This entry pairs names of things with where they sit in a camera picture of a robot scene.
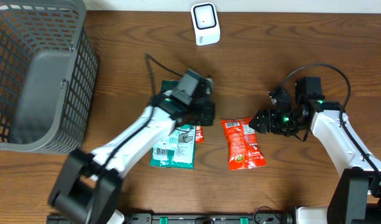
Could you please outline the thin orange sachet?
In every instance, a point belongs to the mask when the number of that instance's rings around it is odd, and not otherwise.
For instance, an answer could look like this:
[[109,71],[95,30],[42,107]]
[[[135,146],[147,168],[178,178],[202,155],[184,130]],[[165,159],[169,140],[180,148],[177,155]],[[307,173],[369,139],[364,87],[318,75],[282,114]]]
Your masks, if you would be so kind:
[[196,143],[204,142],[203,128],[201,126],[196,126]]

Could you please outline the green 3M gloves package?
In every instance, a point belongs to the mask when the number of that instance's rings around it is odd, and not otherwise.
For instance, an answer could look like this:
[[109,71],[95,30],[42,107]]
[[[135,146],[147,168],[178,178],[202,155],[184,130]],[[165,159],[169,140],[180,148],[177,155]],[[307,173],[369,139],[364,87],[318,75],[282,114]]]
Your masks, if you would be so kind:
[[184,124],[174,130],[180,132],[178,149],[169,153],[168,161],[155,160],[151,156],[149,164],[154,167],[194,169],[196,126]]

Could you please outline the light green wipes pack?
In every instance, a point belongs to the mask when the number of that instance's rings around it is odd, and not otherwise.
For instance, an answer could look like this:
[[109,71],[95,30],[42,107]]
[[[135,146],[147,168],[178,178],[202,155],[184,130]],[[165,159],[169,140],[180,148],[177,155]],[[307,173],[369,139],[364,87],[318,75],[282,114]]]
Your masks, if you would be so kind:
[[179,135],[179,130],[174,130],[171,135],[156,143],[152,148],[152,159],[168,161],[169,153],[178,149]]

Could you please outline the large orange snack bag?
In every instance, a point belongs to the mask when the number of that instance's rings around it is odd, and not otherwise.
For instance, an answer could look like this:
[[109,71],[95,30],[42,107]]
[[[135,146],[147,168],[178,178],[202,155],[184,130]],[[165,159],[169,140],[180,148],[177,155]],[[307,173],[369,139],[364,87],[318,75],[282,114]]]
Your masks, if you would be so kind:
[[229,170],[254,169],[266,166],[255,130],[249,127],[252,118],[222,119],[229,149]]

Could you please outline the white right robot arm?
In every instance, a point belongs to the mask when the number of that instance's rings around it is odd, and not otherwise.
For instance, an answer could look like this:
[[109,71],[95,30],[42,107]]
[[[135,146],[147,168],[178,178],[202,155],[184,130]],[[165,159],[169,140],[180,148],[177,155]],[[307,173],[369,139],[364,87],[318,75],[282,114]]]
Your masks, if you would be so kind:
[[274,110],[260,110],[249,126],[286,137],[304,130],[325,148],[339,174],[327,207],[298,207],[282,223],[381,223],[381,161],[352,128],[344,107],[321,90],[297,90],[295,109],[282,88],[269,94]]

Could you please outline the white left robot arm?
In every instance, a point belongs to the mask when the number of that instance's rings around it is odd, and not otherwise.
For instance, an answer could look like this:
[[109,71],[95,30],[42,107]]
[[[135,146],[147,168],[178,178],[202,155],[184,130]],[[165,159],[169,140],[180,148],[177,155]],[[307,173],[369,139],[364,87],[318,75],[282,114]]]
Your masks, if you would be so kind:
[[215,105],[209,90],[174,88],[154,95],[137,120],[107,144],[72,151],[48,204],[74,223],[123,223],[117,211],[123,180],[159,141],[184,124],[211,126]]

